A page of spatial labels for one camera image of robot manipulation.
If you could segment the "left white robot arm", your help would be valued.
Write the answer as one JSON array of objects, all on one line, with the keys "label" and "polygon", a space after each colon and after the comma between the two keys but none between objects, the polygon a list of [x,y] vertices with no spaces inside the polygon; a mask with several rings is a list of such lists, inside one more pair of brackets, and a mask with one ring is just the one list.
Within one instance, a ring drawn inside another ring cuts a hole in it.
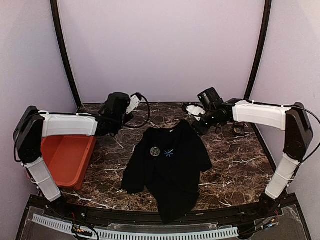
[{"label": "left white robot arm", "polygon": [[48,169],[42,151],[43,138],[51,136],[115,136],[133,118],[133,110],[142,100],[139,93],[111,93],[97,114],[61,113],[29,106],[13,132],[13,158],[26,168],[34,184],[52,202],[51,210],[67,218],[70,206],[59,199],[61,191]]}]

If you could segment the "black t-shirt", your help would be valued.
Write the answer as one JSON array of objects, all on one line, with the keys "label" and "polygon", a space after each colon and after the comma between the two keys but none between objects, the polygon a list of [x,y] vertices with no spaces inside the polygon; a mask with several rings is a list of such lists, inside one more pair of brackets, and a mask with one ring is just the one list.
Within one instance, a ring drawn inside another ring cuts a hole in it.
[{"label": "black t-shirt", "polygon": [[[160,148],[154,157],[150,150]],[[199,198],[200,175],[212,168],[207,149],[186,120],[173,128],[148,128],[135,146],[123,173],[121,189],[128,194],[147,189],[167,225],[189,213]]]}]

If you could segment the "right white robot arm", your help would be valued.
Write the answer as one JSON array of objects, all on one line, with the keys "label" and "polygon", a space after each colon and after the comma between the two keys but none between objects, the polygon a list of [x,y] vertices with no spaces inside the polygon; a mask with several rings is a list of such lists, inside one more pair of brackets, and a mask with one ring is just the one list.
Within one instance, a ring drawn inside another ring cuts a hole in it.
[{"label": "right white robot arm", "polygon": [[200,136],[205,135],[210,127],[219,128],[228,122],[269,126],[285,132],[282,159],[264,191],[267,197],[255,205],[255,213],[266,217],[275,208],[273,200],[281,196],[300,166],[310,158],[307,150],[314,132],[309,116],[314,113],[300,102],[277,105],[238,98],[223,101],[213,87],[197,97],[201,104],[189,104],[185,111],[195,118],[192,127]]}]

